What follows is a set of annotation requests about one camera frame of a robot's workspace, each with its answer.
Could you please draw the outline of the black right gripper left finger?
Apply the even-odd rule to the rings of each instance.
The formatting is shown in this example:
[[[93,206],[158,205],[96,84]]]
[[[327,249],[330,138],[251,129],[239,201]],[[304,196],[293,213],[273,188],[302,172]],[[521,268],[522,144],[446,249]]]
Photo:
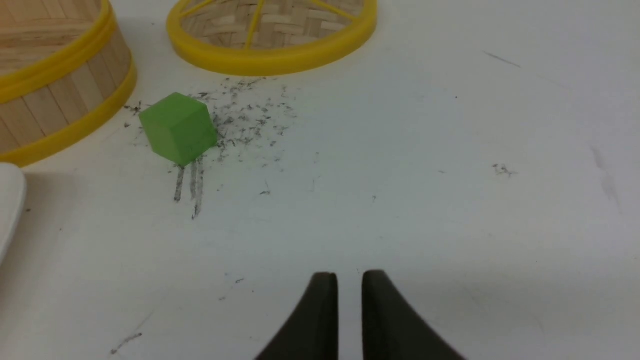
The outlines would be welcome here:
[[[339,357],[338,276],[317,272],[297,306],[258,360],[336,360]]]

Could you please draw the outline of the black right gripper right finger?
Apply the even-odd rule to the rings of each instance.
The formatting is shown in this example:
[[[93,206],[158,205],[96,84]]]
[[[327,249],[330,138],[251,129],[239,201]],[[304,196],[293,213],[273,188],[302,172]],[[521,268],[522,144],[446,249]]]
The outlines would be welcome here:
[[[362,349],[365,360],[462,360],[422,319],[386,272],[362,278]]]

